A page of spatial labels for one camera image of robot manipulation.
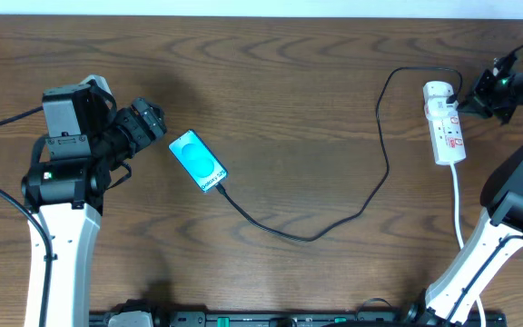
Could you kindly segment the turquoise screen smartphone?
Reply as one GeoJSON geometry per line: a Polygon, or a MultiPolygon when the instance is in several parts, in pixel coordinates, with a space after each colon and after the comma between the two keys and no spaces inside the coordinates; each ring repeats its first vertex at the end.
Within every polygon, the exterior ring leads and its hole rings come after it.
{"type": "Polygon", "coordinates": [[[222,163],[193,129],[172,141],[169,149],[204,193],[228,175],[222,163]]]}

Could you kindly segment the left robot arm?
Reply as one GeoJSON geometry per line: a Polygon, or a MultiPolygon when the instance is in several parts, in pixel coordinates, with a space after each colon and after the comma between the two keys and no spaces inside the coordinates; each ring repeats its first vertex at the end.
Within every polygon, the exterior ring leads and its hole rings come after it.
{"type": "Polygon", "coordinates": [[[111,173],[163,138],[164,114],[142,97],[118,108],[95,74],[45,90],[42,103],[47,132],[21,183],[34,220],[25,325],[85,326],[104,194],[117,185],[111,173]]]}

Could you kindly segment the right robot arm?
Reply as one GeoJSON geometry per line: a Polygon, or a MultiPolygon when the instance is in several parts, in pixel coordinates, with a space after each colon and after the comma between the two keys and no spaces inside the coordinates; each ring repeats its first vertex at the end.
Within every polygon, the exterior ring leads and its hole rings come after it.
{"type": "MultiPolygon", "coordinates": [[[[496,117],[507,124],[523,105],[523,69],[513,69],[514,51],[495,60],[471,86],[455,109],[452,96],[425,90],[429,120],[454,113],[483,119],[496,117]]],[[[479,221],[450,267],[431,284],[401,317],[407,326],[462,326],[473,303],[501,266],[523,247],[523,144],[486,181],[480,195],[479,221]]]]}

